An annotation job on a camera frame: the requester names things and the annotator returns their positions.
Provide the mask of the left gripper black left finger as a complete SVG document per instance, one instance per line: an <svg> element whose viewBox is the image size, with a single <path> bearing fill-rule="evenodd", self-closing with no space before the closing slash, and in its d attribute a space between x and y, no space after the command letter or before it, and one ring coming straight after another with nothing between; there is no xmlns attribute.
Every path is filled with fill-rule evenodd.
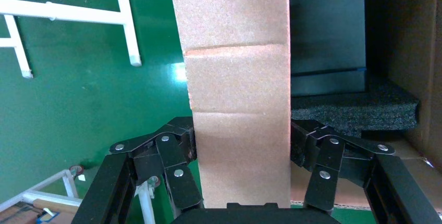
<svg viewBox="0 0 442 224"><path fill-rule="evenodd" d="M196 160L192 117L175 117L153 133L113 144L111 154L126 153L133 160L136 185L153 176L163 180L175 213L203 208L203 198L188 168Z"/></svg>

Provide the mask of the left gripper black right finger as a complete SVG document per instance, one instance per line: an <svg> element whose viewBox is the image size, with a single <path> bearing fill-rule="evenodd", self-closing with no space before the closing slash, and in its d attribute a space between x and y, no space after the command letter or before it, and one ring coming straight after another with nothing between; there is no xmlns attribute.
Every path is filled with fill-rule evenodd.
<svg viewBox="0 0 442 224"><path fill-rule="evenodd" d="M337 182L364 187L376 155L393 155L388 144L341 134L316 120L291 121L291 160L311 172L304 208L334 209Z"/></svg>

